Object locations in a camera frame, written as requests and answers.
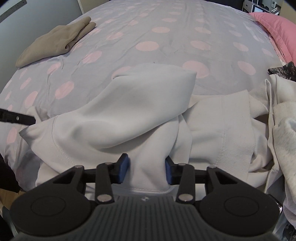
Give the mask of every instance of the polka dot bedsheet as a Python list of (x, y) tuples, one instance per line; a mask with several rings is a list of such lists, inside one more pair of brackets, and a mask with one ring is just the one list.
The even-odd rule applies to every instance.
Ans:
[[(268, 34), (248, 14), (200, 0), (112, 0), (90, 16), (96, 28), (67, 54), (16, 71), (0, 94), (1, 108), (50, 117), (97, 96), (120, 72), (140, 63), (182, 66), (197, 72), (194, 94), (251, 90), (280, 67)], [(25, 190), (35, 185), (40, 160), (16, 160), (20, 126), (0, 125), (0, 152)]]

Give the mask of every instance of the white sweatshirt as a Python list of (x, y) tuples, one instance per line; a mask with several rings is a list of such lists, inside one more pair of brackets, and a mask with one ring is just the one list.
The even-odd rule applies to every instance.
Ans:
[[(196, 169), (214, 164), (254, 187), (266, 183), (267, 191), (282, 175), (273, 146), (273, 106), (295, 83), (272, 75), (250, 93), (194, 96), (195, 75), (177, 66), (138, 65), (82, 108), (24, 128), (20, 135), (28, 145), (21, 142), (17, 158), (31, 148), (43, 160), (36, 185), (74, 165), (95, 168), (127, 153), (130, 169), (115, 193), (172, 191), (165, 175), (168, 155)], [(29, 112), (46, 114), (36, 107)], [(257, 120), (262, 115), (267, 123)], [(272, 159), (271, 170), (264, 168)], [(93, 194), (94, 186), (87, 191)], [(197, 184), (196, 191), (203, 198), (204, 186)]]

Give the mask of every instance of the metal screw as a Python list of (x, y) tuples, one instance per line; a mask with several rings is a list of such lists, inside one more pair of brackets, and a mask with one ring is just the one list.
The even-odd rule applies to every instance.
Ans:
[(141, 198), (141, 200), (144, 201), (144, 202), (148, 201), (149, 199), (150, 199), (150, 198), (148, 198), (148, 197), (142, 197), (142, 198)]
[(112, 197), (109, 194), (101, 194), (97, 197), (99, 202), (109, 202), (112, 200)]
[(190, 202), (193, 200), (193, 196), (188, 193), (181, 194), (178, 198), (183, 202)]

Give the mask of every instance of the wooden floor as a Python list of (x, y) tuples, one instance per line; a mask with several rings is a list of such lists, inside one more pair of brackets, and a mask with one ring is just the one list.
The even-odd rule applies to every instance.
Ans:
[(24, 192), (10, 192), (7, 190), (0, 189), (0, 208), (2, 209), (2, 206), (7, 207), (10, 209), (10, 206), (12, 202), (19, 197), (19, 195), (22, 195)]

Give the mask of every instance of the pink pillow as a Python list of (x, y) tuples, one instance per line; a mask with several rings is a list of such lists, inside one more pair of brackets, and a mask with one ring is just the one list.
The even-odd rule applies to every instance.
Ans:
[(250, 13), (270, 32), (287, 62), (296, 63), (296, 24), (267, 12)]

